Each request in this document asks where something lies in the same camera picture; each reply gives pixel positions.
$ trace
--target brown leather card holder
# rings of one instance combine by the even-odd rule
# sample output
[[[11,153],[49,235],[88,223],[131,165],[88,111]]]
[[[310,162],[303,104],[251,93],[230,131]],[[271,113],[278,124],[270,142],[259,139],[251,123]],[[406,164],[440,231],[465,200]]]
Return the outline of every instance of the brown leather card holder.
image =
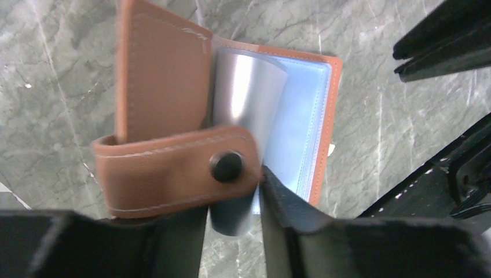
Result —
[[[213,60],[218,47],[328,64],[332,74],[309,202],[317,204],[334,122],[339,58],[223,39],[143,0],[119,11],[116,131],[93,142],[97,177],[109,212],[121,218],[172,213],[252,192],[261,164],[252,135],[211,126]],[[233,182],[215,180],[210,159],[240,153]]]

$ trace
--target leather strap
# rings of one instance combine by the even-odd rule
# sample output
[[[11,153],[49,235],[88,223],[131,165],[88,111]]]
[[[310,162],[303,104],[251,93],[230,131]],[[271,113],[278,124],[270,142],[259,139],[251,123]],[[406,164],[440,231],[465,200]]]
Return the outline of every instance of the leather strap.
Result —
[[[115,136],[93,142],[98,179],[109,212],[141,218],[198,207],[252,192],[261,165],[251,134],[226,126],[151,141],[118,145]],[[233,150],[244,170],[234,182],[220,183],[210,172],[210,159]]]

